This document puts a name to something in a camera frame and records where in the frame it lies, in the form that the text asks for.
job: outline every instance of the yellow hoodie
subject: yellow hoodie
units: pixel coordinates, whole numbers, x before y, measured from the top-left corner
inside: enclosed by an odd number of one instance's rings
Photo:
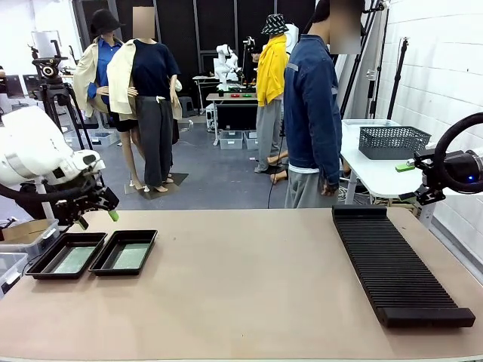
[[[258,61],[258,106],[264,107],[284,93],[287,63],[287,36],[284,34],[270,39]]]

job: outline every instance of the black shorts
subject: black shorts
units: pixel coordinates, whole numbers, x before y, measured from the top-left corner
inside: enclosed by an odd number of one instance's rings
[[[128,132],[139,126],[135,119],[119,120],[119,114],[111,112],[109,107],[109,125],[115,127],[118,132]]]

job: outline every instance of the table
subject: table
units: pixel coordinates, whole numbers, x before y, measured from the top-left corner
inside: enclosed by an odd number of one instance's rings
[[[346,204],[354,203],[357,179],[366,187],[371,195],[378,198],[399,198],[399,195],[414,192],[422,182],[423,172],[419,169],[397,172],[395,166],[404,164],[407,160],[371,160],[359,149],[360,127],[365,126],[399,126],[394,121],[377,120],[343,120],[342,156],[352,169],[347,188]],[[447,196],[463,197],[457,192],[445,189]],[[429,228],[436,203],[422,207],[420,221]]]
[[[383,328],[328,209],[118,213],[118,222],[87,214],[88,231],[158,229],[141,275],[22,278],[0,301],[0,360],[483,356],[483,287],[407,210],[390,208],[389,218],[455,302],[472,309],[473,328]],[[215,234],[206,227],[214,219]]]
[[[196,77],[193,77],[193,81],[195,81],[196,85],[198,86],[199,106],[201,107],[200,114],[202,115],[203,112],[205,111],[205,108],[203,108],[203,94],[202,94],[201,84],[204,84],[204,83],[219,84],[220,80],[216,79],[215,77],[207,77],[205,75],[197,75]]]
[[[232,94],[238,94],[240,97],[231,97]],[[243,97],[244,94],[250,94],[251,97]],[[220,139],[218,138],[218,120],[217,120],[217,102],[223,103],[224,101],[236,101],[236,102],[249,102],[255,101],[257,102],[257,94],[256,93],[225,93],[222,97],[218,93],[210,93],[208,97],[206,97],[208,102],[213,103],[214,107],[214,142],[213,146],[217,146]]]

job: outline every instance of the mannequin hand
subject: mannequin hand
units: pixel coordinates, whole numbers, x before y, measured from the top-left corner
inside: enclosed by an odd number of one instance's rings
[[[135,97],[137,95],[137,90],[135,87],[129,87],[128,88],[128,96],[129,97]]]
[[[109,96],[109,87],[98,87],[96,93],[101,96]]]
[[[329,185],[328,183],[324,184],[324,191],[322,191],[322,195],[324,196],[334,196],[335,194],[339,193],[339,185]]]
[[[176,94],[176,91],[171,91],[170,95],[171,95],[171,103],[178,104],[179,100],[178,100],[178,96]]]

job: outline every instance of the beige jacket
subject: beige jacket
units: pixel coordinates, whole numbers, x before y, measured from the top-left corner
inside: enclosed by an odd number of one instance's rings
[[[99,94],[93,100],[88,97],[88,88],[90,83],[96,84],[97,61],[99,60],[99,48],[97,43],[100,37],[94,39],[91,45],[82,54],[81,59],[75,68],[72,87],[74,88],[75,98],[77,98],[78,107],[85,111],[85,115],[92,116],[95,109],[99,112],[107,113],[107,106],[101,99]]]
[[[111,110],[119,114],[121,120],[137,119],[136,103],[133,97],[128,96],[128,88],[133,86],[131,72],[133,69],[136,45],[134,39],[122,45],[107,66],[109,79],[109,104]],[[181,119],[182,110],[178,102],[173,107],[173,118]]]

